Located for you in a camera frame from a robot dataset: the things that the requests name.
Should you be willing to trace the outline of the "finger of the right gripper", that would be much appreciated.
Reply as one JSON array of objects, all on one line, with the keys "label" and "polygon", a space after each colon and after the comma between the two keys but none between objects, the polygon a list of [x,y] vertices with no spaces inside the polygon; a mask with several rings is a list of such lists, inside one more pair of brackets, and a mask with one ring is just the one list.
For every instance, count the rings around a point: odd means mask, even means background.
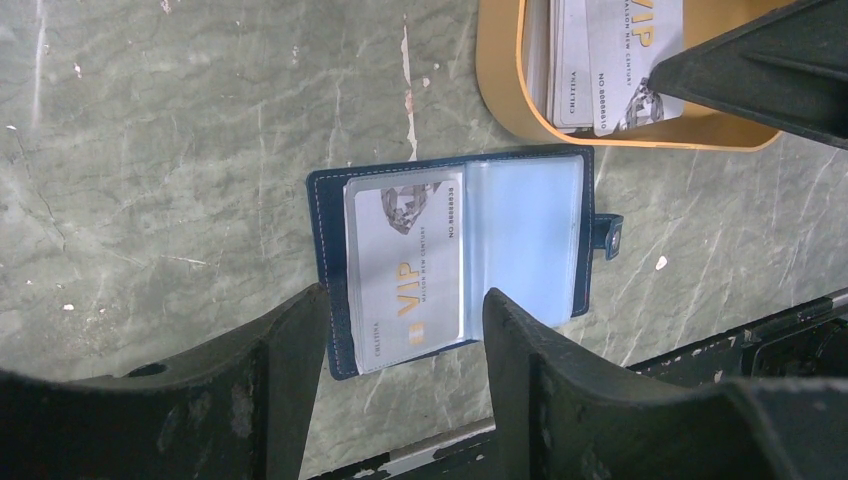
[{"label": "finger of the right gripper", "polygon": [[653,68],[651,90],[732,116],[744,146],[763,125],[846,148],[846,2],[686,1],[683,24],[684,49]]}]

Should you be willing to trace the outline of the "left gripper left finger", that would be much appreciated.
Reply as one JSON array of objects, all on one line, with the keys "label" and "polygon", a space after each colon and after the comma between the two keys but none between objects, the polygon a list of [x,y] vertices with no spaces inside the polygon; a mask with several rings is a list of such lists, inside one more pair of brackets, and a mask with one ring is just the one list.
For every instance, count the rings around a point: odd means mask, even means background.
[{"label": "left gripper left finger", "polygon": [[329,326],[312,285],[261,317],[114,377],[1,374],[5,479],[295,479]]}]

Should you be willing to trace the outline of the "blue leather card holder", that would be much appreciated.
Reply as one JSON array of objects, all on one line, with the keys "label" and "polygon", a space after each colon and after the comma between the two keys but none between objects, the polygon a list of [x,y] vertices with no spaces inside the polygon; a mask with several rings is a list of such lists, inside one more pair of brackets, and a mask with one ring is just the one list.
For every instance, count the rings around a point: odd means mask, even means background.
[{"label": "blue leather card holder", "polygon": [[466,338],[407,363],[480,341],[483,300],[494,288],[549,327],[588,311],[593,256],[617,256],[623,224],[619,215],[596,210],[594,160],[590,147],[547,145],[309,174],[318,277],[330,296],[332,376],[369,374],[357,369],[348,299],[344,189],[350,181],[444,170],[463,176]]}]

